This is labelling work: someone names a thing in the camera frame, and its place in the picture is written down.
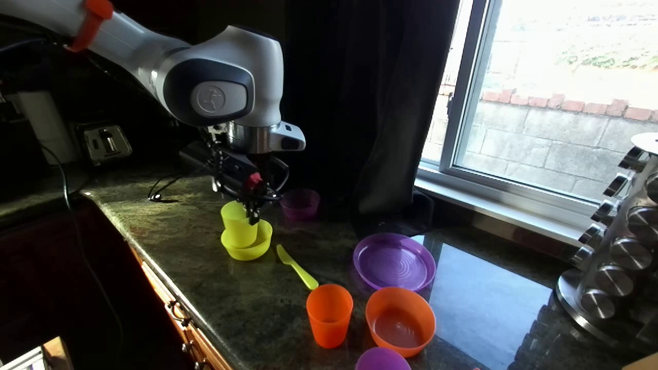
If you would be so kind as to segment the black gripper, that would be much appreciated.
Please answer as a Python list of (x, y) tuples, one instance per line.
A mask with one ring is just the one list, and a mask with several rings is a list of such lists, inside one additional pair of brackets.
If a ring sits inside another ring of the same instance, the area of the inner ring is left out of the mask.
[(273, 155), (214, 150), (210, 170), (220, 192), (250, 207), (276, 202), (291, 179), (291, 166)]

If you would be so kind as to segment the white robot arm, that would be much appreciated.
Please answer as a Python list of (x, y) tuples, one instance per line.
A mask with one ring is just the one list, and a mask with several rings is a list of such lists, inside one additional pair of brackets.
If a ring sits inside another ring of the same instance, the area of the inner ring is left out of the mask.
[(234, 157), (303, 152), (305, 133), (282, 119), (285, 54), (276, 39), (228, 26), (202, 43), (155, 34), (111, 0), (0, 0), (0, 15), (67, 37), (73, 54), (97, 55), (129, 72), (177, 121), (220, 134), (220, 187), (250, 207), (273, 202), (271, 186)]

